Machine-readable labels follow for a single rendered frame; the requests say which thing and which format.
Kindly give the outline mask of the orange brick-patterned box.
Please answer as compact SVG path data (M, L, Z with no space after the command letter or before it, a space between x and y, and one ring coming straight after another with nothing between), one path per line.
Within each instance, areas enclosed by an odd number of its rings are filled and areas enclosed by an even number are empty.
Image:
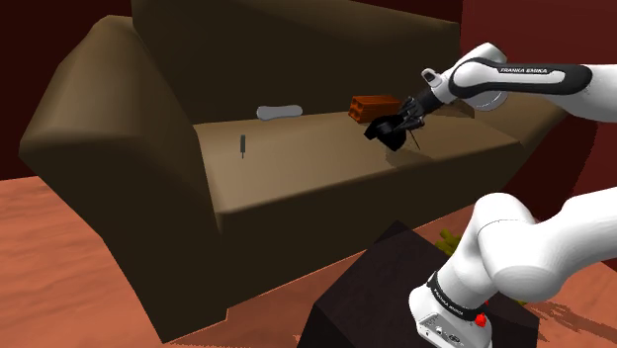
M354 96L348 115L358 124L369 123L374 119L396 114L401 101L391 95Z

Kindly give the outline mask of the yellow green plant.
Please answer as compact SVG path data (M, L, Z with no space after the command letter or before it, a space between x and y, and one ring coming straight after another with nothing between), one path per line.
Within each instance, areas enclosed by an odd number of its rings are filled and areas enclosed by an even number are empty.
M434 245L440 249L441 251L443 251L446 255L448 256L452 256L461 239L462 236L461 235L454 235L449 229L444 228L439 232L439 235L441 237L440 240L437 240Z

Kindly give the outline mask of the grey remote control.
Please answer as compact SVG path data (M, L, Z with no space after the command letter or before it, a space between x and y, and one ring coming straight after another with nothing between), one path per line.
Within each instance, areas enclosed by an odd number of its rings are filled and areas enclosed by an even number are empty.
M261 121L271 121L299 117L303 112L303 108L299 105L260 106L256 110L256 116Z

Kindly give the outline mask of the dark robot stand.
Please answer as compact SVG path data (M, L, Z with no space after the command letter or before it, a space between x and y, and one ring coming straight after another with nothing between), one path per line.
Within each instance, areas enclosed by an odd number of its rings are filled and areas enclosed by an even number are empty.
M393 222L313 304L298 348L436 348L417 333L408 296L447 260Z

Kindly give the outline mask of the brown sofa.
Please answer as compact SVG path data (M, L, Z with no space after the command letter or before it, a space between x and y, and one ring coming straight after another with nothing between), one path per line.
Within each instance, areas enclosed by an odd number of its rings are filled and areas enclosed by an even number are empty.
M404 97L459 57L455 23L352 0L131 0L58 65L21 159L104 240L163 341L501 190L564 112L457 104L405 147L357 95ZM260 106L299 105L261 121ZM241 158L239 140L246 135Z

